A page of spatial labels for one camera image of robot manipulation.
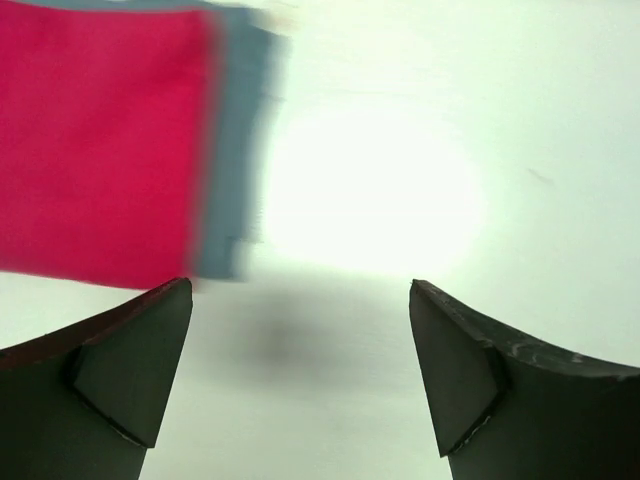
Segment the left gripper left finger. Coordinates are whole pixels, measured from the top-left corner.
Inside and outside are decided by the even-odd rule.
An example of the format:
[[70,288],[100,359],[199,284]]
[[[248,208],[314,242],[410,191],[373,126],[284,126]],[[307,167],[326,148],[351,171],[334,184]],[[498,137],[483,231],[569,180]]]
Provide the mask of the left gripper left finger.
[[127,480],[155,447],[189,329],[176,278],[1,352],[1,476]]

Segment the red t shirt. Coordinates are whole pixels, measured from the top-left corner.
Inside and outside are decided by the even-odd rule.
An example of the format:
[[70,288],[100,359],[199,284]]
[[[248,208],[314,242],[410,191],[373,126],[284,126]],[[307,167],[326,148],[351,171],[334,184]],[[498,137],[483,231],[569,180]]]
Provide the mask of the red t shirt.
[[189,273],[217,31],[202,9],[1,5],[1,267],[147,289]]

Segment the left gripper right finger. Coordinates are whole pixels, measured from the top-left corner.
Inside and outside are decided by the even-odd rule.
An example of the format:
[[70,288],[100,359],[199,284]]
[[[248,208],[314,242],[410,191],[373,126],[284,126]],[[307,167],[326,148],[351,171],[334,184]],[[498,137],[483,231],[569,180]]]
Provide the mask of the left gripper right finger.
[[636,480],[639,371],[549,344],[412,283],[439,454],[456,480]]

